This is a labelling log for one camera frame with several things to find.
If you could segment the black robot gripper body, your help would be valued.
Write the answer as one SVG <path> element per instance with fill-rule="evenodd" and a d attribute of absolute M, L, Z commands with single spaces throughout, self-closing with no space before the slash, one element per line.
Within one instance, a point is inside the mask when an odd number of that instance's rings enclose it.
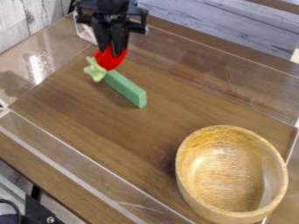
<path fill-rule="evenodd" d="M 72 10 L 80 24 L 90 25 L 96 15 L 105 23 L 121 18 L 130 32 L 146 33 L 148 10 L 138 6 L 137 0 L 72 0 Z"/>

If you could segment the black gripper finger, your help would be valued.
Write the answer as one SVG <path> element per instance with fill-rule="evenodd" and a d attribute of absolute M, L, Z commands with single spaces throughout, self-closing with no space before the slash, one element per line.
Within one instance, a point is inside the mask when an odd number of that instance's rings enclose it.
<path fill-rule="evenodd" d="M 113 56 L 117 57 L 126 49 L 126 42 L 129 37 L 125 17 L 118 17 L 116 20 L 112 21 L 110 35 Z"/>
<path fill-rule="evenodd" d="M 97 47 L 101 52 L 105 51 L 110 41 L 110 23 L 102 17 L 90 19 L 93 33 L 97 41 Z"/>

